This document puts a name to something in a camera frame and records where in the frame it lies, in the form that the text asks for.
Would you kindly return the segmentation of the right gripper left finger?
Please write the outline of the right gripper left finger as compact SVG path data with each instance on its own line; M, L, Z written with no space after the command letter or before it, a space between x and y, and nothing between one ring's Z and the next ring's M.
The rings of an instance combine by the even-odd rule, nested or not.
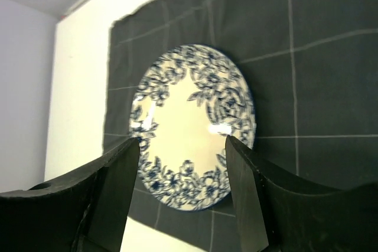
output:
M130 138L29 190L1 193L1 251L120 251L138 161Z

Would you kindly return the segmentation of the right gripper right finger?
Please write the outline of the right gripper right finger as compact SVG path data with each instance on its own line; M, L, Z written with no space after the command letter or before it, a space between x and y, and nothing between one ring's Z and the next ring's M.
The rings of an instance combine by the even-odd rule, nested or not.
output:
M234 136L225 142L243 251L376 251L377 184L316 184L265 159Z

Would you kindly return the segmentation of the blue floral ceramic plate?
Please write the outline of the blue floral ceramic plate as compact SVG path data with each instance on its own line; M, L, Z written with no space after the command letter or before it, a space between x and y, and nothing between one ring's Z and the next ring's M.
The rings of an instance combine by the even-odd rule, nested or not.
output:
M139 141L138 176L158 201L180 211L210 208L230 193L225 141L252 147L253 97L235 63L187 44L163 53L133 97L129 133Z

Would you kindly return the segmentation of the dark checked cloth placemat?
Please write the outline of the dark checked cloth placemat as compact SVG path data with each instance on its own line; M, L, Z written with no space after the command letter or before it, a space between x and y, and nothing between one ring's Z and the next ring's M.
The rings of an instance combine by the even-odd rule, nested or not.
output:
M132 96L169 48L207 44L241 69L255 150L338 189L377 180L377 0L155 0L113 24L103 147L129 133Z

